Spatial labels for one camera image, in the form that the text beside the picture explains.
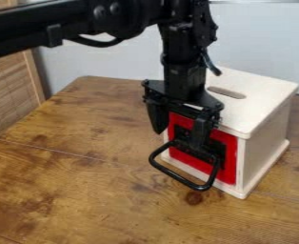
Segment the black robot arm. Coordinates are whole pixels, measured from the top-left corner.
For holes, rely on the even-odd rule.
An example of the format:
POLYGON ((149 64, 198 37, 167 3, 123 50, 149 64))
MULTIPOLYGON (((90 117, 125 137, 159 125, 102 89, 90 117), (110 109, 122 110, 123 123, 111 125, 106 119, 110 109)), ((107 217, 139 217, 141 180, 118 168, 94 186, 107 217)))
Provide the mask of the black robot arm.
POLYGON ((206 53, 217 40, 208 0, 47 0, 7 7, 0 10, 0 57, 66 40, 107 48, 149 26, 159 31, 163 66, 163 79, 142 82, 150 124, 161 133, 170 112, 191 118, 186 146, 200 151, 224 108, 204 89, 205 73, 221 73, 206 53))

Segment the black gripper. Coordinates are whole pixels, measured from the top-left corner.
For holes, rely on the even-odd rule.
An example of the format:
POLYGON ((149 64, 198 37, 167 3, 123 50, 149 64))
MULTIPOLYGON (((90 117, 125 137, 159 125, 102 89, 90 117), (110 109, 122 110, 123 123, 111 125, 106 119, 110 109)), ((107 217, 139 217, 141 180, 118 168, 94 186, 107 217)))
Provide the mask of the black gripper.
POLYGON ((209 137, 210 128, 220 124, 224 104, 204 89, 205 71, 217 76, 221 71, 212 64, 206 49, 200 51, 191 63, 171 64, 167 55, 161 55, 165 68, 162 80, 145 80, 143 102, 153 131, 159 134, 169 124, 169 112, 194 120, 190 133, 190 148, 198 151, 209 137))

